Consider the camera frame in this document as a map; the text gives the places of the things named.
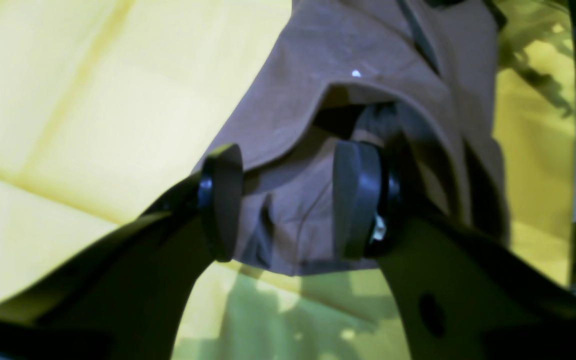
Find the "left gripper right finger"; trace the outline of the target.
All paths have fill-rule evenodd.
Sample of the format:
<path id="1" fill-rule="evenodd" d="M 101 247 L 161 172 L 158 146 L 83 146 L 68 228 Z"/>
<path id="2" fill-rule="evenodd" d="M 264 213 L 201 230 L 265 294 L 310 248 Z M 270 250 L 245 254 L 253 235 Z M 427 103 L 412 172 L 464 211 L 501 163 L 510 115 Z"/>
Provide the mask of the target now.
<path id="1" fill-rule="evenodd" d="M 336 144 L 334 250 L 373 259 L 413 360 L 576 360 L 576 294 L 449 219 L 378 146 Z"/>

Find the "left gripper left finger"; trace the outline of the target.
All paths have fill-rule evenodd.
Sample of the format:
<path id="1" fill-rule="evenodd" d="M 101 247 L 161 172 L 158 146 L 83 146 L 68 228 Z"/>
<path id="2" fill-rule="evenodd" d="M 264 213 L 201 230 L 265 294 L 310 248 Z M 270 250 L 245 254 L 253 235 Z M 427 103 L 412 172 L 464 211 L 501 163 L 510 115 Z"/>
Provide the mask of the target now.
<path id="1" fill-rule="evenodd" d="M 240 147 L 223 145 L 134 221 L 0 301 L 0 360 L 169 360 L 198 278 L 234 256 Z"/>

